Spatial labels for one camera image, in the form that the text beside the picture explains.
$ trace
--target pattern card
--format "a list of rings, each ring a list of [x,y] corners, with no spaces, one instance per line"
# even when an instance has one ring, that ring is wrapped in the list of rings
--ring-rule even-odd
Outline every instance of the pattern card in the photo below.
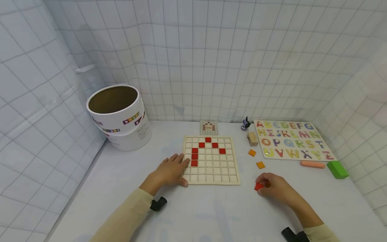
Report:
[[[265,158],[336,160],[312,123],[254,120],[254,126]]]
[[[185,136],[183,152],[191,159],[183,173],[188,184],[240,185],[231,137]]]
[[[217,121],[200,121],[200,134],[217,135]]]

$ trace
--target orange cube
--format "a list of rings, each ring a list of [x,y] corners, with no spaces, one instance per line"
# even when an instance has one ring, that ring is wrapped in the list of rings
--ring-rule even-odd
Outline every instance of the orange cube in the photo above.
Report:
[[[264,163],[262,161],[257,162],[257,166],[258,166],[259,169],[265,168],[265,165],[264,165]]]
[[[257,153],[257,152],[254,151],[254,150],[252,150],[252,149],[248,152],[248,154],[251,155],[251,156],[255,156],[256,153]]]

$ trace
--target red wooden block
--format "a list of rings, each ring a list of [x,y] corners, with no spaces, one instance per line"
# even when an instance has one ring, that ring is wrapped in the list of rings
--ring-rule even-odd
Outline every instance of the red wooden block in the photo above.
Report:
[[[259,189],[261,189],[261,188],[263,188],[263,187],[264,187],[264,185],[262,185],[261,183],[257,182],[257,183],[255,184],[254,190],[258,191]]]

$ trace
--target small figurine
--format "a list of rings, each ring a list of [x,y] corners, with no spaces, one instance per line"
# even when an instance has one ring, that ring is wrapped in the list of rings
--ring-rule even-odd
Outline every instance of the small figurine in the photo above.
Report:
[[[251,125],[251,123],[247,120],[247,116],[245,119],[243,119],[242,123],[243,125],[241,126],[241,130],[243,131],[246,131]]]

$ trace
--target tan wooden block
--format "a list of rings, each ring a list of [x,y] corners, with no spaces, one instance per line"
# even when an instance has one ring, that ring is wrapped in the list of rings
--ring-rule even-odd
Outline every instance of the tan wooden block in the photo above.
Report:
[[[250,147],[258,145],[258,138],[257,138],[255,132],[248,132],[247,133],[247,139],[248,139],[248,141],[250,143]]]

